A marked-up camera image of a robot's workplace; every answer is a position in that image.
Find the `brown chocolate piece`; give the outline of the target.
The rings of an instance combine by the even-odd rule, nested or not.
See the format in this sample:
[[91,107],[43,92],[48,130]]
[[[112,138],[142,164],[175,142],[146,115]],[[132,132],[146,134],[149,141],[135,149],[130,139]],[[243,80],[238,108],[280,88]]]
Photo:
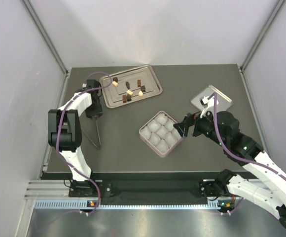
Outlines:
[[123,103],[126,103],[127,102],[127,95],[122,95],[122,101],[123,101]]

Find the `metal tongs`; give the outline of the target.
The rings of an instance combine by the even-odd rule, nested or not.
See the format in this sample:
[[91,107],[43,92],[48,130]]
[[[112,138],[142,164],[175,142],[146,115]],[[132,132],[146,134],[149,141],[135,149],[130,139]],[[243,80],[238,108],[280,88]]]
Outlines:
[[82,130],[83,135],[88,139],[88,141],[98,150],[100,151],[102,149],[102,143],[99,133],[99,126],[98,126],[98,118],[95,118],[95,125],[96,125],[96,131],[97,131],[97,138],[98,138],[98,144],[96,145],[94,141],[88,136],[88,134]]

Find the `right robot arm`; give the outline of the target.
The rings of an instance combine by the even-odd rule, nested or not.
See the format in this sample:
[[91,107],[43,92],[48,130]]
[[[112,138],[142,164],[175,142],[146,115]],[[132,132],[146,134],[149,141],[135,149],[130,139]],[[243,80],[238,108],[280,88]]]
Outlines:
[[266,189],[250,183],[239,174],[224,170],[215,179],[215,189],[223,196],[242,197],[272,214],[286,229],[286,173],[255,140],[240,132],[239,121],[230,112],[208,112],[204,117],[186,114],[174,124],[182,138],[193,127],[194,137],[204,135],[222,146],[224,154],[258,178]]

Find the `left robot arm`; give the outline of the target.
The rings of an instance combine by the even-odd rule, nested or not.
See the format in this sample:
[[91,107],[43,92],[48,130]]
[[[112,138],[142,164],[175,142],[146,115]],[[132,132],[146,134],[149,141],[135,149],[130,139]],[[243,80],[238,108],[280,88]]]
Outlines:
[[103,114],[100,90],[98,81],[88,79],[65,105],[48,112],[48,143],[70,168],[72,191],[82,191],[87,196],[100,195],[100,189],[82,152],[80,116],[85,113],[87,118],[96,121],[98,128],[97,120]]

